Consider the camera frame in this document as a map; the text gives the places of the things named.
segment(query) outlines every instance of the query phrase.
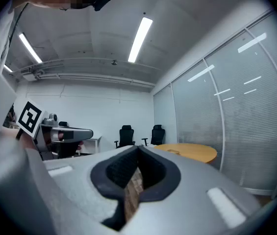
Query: black cable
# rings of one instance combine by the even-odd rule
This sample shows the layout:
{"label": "black cable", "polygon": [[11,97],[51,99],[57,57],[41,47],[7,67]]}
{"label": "black cable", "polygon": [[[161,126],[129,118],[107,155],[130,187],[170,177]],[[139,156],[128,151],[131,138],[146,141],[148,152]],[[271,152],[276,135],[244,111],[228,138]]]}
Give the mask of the black cable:
{"label": "black cable", "polygon": [[9,47],[11,45],[11,42],[12,42],[12,38],[13,38],[13,35],[14,35],[14,32],[15,32],[15,29],[16,29],[16,26],[17,26],[17,23],[19,22],[19,19],[23,13],[23,11],[25,10],[25,8],[27,7],[27,5],[29,4],[29,2],[23,7],[23,9],[21,10],[19,16],[17,17],[16,19],[16,22],[15,22],[15,25],[14,25],[14,28],[13,28],[13,31],[12,31],[12,34],[11,34],[11,37],[10,37],[10,44],[9,44]]}
{"label": "black cable", "polygon": [[19,131],[18,131],[18,133],[17,133],[17,135],[16,135],[16,139],[17,140],[20,140],[20,137],[21,137],[21,135],[23,134],[23,130],[22,129],[20,129]]}

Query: ceiling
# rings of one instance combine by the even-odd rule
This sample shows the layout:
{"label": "ceiling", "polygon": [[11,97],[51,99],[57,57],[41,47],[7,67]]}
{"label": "ceiling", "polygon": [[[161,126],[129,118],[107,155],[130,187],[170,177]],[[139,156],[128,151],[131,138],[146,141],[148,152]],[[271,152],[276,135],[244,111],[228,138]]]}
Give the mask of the ceiling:
{"label": "ceiling", "polygon": [[[44,74],[113,76],[152,85],[238,1],[111,0],[99,12],[91,7],[62,11],[30,4],[16,28],[6,64],[16,76],[20,69],[34,67]],[[21,9],[16,9],[14,22]],[[129,63],[143,17],[153,24],[135,64]],[[18,38],[22,32],[42,64],[23,46]],[[111,65],[112,60],[118,64]]]}

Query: fluorescent light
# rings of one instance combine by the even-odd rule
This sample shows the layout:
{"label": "fluorescent light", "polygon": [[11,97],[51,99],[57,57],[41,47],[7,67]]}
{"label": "fluorescent light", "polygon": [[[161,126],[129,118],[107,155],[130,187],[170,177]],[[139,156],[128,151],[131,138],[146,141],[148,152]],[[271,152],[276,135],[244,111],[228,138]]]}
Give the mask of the fluorescent light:
{"label": "fluorescent light", "polygon": [[250,92],[254,92],[254,91],[256,91],[257,89],[255,89],[255,90],[251,90],[251,91],[249,91],[249,92],[245,92],[244,94],[247,94],[247,93],[250,93]]}
{"label": "fluorescent light", "polygon": [[9,72],[13,72],[8,66],[4,65],[4,68],[6,68]]}
{"label": "fluorescent light", "polygon": [[247,82],[245,82],[244,84],[251,83],[251,82],[253,82],[253,81],[257,80],[257,79],[260,79],[260,78],[261,78],[261,76],[259,76],[259,77],[257,77],[257,78],[254,78],[254,79],[252,79],[252,80],[250,80],[250,81],[247,81]]}
{"label": "fluorescent light", "polygon": [[218,94],[221,94],[221,93],[223,93],[223,92],[228,92],[228,91],[230,91],[231,89],[227,89],[227,90],[225,90],[225,91],[222,91],[222,92],[219,92],[219,93],[215,93],[214,94],[214,96],[216,96],[216,95],[218,95]]}
{"label": "fluorescent light", "polygon": [[227,101],[227,100],[232,99],[232,98],[234,98],[234,97],[229,97],[227,99],[223,99],[222,101]]}
{"label": "fluorescent light", "polygon": [[23,44],[25,45],[25,47],[28,49],[28,51],[30,52],[30,54],[33,56],[33,58],[40,64],[42,63],[41,59],[39,58],[39,56],[37,55],[37,53],[34,51],[34,49],[31,47],[29,41],[27,40],[27,38],[25,37],[25,35],[22,33],[21,35],[19,35],[20,39],[22,40]]}
{"label": "fluorescent light", "polygon": [[266,39],[266,37],[267,37],[266,33],[261,34],[260,36],[256,37],[255,39],[249,41],[247,44],[243,45],[242,47],[239,47],[237,49],[238,53],[241,53],[241,52],[245,51],[246,49],[248,49],[249,47],[252,47],[253,45],[259,43],[260,41]]}
{"label": "fluorescent light", "polygon": [[196,78],[199,78],[200,76],[204,75],[205,73],[207,73],[209,70],[212,70],[213,68],[215,68],[215,66],[210,65],[208,68],[202,70],[201,72],[197,73],[195,76],[188,79],[188,82],[192,82],[193,80],[195,80]]}
{"label": "fluorescent light", "polygon": [[140,26],[138,28],[132,50],[130,51],[128,61],[135,63],[139,50],[143,44],[143,41],[148,33],[148,30],[152,24],[152,20],[148,18],[143,18]]}

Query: glass wall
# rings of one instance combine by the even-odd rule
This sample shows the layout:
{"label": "glass wall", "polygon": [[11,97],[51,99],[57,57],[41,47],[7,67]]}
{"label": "glass wall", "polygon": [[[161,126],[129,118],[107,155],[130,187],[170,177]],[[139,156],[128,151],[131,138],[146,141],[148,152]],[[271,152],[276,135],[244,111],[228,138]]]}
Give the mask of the glass wall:
{"label": "glass wall", "polygon": [[154,124],[165,129],[163,143],[176,143],[176,117],[174,112],[171,85],[153,96]]}
{"label": "glass wall", "polygon": [[277,14],[242,30],[172,87],[177,142],[211,146],[218,152],[213,166],[228,178],[245,188],[274,190]]}

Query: round wooden table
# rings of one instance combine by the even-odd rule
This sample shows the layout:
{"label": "round wooden table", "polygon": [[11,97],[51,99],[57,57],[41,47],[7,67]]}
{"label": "round wooden table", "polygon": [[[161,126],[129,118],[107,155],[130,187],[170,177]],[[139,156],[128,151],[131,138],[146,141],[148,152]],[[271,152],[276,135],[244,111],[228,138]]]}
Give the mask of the round wooden table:
{"label": "round wooden table", "polygon": [[183,157],[195,159],[204,163],[211,162],[217,156],[217,151],[214,148],[202,144],[168,143],[155,146],[154,148],[177,153]]}

